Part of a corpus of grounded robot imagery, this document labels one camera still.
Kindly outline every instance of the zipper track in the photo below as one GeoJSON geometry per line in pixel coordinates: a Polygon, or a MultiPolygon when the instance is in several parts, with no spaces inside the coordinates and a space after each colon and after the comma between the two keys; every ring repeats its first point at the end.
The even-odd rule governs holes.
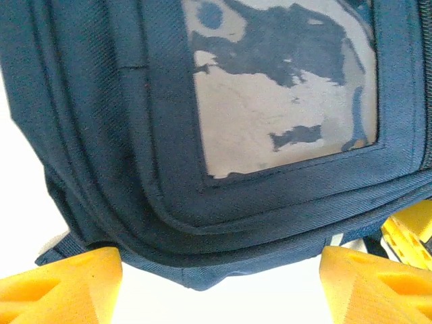
{"type": "Polygon", "coordinates": [[[426,92],[426,147],[421,170],[432,167],[432,0],[418,0],[423,29],[426,92]]]}

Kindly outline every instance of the white surface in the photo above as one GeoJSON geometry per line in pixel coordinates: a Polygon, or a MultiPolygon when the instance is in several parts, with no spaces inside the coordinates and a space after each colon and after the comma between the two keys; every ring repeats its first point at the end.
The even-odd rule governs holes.
{"type": "MultiPolygon", "coordinates": [[[[35,268],[39,250],[67,229],[47,194],[42,165],[10,120],[2,84],[0,150],[2,278],[35,268]]],[[[256,275],[229,278],[207,292],[187,290],[124,265],[113,324],[330,324],[319,281],[319,261],[317,257],[256,275]]]]}

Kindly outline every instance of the yellow plastic block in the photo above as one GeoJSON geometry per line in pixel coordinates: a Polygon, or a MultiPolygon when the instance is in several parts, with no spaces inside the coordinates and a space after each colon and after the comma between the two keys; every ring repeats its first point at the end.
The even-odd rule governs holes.
{"type": "Polygon", "coordinates": [[[424,200],[394,216],[420,241],[426,243],[432,237],[432,201],[424,200]]]}
{"type": "Polygon", "coordinates": [[[432,324],[432,272],[339,246],[321,282],[335,324],[432,324]]]}
{"type": "Polygon", "coordinates": [[[403,223],[390,217],[381,228],[384,240],[401,262],[420,269],[432,270],[432,258],[419,238],[403,223]]]}
{"type": "Polygon", "coordinates": [[[0,280],[0,324],[108,324],[122,282],[116,248],[0,280]]]}

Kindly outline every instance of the backpack strap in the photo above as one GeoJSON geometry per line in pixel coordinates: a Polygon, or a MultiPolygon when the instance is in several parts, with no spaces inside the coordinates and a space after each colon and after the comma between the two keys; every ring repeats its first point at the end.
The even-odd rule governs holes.
{"type": "Polygon", "coordinates": [[[57,245],[55,245],[53,248],[50,248],[48,251],[40,255],[35,260],[35,263],[38,266],[42,266],[87,251],[88,249],[86,249],[85,247],[77,243],[74,237],[69,233],[64,237],[64,239],[62,239],[59,243],[57,243],[57,245]]]}

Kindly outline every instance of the backpack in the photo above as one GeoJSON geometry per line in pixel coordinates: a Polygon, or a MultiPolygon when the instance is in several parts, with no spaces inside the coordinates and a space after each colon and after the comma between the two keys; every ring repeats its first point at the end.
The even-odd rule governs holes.
{"type": "Polygon", "coordinates": [[[432,196],[426,0],[4,0],[11,116],[71,233],[195,290],[432,196]]]}

